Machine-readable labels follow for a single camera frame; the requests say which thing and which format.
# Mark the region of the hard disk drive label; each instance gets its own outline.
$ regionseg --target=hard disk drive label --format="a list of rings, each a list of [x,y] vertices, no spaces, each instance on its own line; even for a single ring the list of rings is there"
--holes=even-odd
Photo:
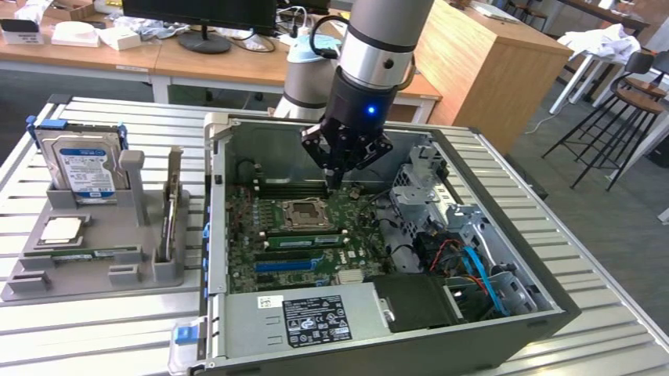
[[[283,317],[294,348],[354,339],[341,295],[283,301]]]
[[[107,152],[100,149],[60,149],[70,188],[82,197],[114,195],[112,172],[104,168]]]

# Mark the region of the power supply label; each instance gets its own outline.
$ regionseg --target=power supply label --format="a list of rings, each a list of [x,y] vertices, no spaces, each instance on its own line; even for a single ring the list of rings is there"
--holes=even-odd
[[[341,295],[285,300],[283,317],[294,348],[354,339]]]

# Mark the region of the red wire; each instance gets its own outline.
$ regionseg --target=red wire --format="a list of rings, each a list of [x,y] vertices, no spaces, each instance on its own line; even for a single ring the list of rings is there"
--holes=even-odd
[[[481,282],[481,280],[478,278],[474,278],[474,277],[470,277],[470,276],[464,276],[464,278],[468,278],[469,280],[473,280],[477,285],[481,287],[481,290],[484,290],[485,294],[488,295],[489,294],[489,291],[486,290],[485,286],[484,286],[484,283]]]
[[[430,271],[433,271],[433,270],[434,270],[436,265],[437,265],[437,260],[440,259],[441,252],[444,251],[444,247],[445,247],[449,243],[457,243],[457,244],[462,245],[462,242],[461,242],[460,240],[457,240],[457,239],[446,239],[446,240],[444,240],[444,243],[442,243],[442,244],[441,244],[441,246],[440,246],[440,251],[437,252],[436,259],[434,259],[434,261],[432,262]]]

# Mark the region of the hard drive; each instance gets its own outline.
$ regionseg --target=hard drive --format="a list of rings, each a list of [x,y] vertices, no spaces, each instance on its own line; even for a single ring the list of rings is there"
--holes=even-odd
[[[116,201],[127,190],[128,175],[119,158],[126,149],[126,127],[42,124],[35,129],[55,190],[72,190],[80,204]]]

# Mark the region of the wooden cabinet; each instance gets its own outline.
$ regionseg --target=wooden cabinet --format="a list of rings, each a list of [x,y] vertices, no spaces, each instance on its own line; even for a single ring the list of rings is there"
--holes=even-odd
[[[570,54],[524,23],[436,0],[417,47],[418,69],[444,97],[430,123],[477,128],[508,153]]]

